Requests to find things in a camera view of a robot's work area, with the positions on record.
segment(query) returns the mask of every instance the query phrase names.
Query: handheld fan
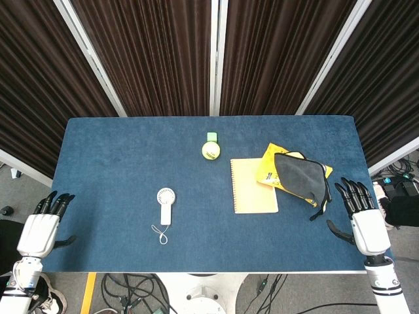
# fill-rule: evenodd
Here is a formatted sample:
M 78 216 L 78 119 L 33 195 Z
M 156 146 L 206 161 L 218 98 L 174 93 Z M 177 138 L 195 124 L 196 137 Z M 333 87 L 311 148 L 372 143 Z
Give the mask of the handheld fan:
M 172 223 L 172 204 L 175 199 L 175 192 L 171 188 L 162 188 L 157 193 L 157 201 L 162 206 L 160 218 L 162 226 L 169 226 Z

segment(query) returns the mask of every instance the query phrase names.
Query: curtain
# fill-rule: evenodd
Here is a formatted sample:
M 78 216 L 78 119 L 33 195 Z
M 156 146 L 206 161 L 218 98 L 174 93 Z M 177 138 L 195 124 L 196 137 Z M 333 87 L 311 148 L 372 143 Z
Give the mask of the curtain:
M 229 0 L 220 114 L 294 114 L 354 4 Z
M 419 136 L 419 5 L 374 0 L 305 114 L 348 114 L 369 166 Z
M 1 1 L 0 34 L 0 148 L 52 178 L 68 119 L 116 112 L 52 1 Z
M 208 115 L 210 0 L 72 3 L 129 116 Z

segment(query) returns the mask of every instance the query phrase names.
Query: tennis ball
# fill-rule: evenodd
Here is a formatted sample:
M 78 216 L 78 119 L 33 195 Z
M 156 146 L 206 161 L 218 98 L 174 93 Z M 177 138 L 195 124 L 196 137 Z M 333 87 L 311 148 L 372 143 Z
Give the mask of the tennis ball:
M 202 147 L 202 155 L 209 160 L 217 159 L 220 156 L 220 146 L 216 142 L 207 142 Z

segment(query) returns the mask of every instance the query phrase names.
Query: yellow tape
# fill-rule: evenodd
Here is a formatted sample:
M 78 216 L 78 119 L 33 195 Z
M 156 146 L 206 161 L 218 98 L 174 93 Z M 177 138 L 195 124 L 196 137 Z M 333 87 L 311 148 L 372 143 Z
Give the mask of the yellow tape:
M 96 281 L 96 273 L 89 273 L 87 275 L 86 288 L 84 290 L 83 303 L 80 314 L 89 314 L 90 304 L 92 304 L 94 283 Z

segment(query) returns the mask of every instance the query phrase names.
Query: notebook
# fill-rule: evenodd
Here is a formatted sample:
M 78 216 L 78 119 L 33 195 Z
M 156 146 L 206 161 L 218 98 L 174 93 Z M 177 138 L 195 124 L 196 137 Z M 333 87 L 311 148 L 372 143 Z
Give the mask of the notebook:
M 232 159 L 234 212 L 236 214 L 277 213 L 275 188 L 256 181 L 262 158 Z

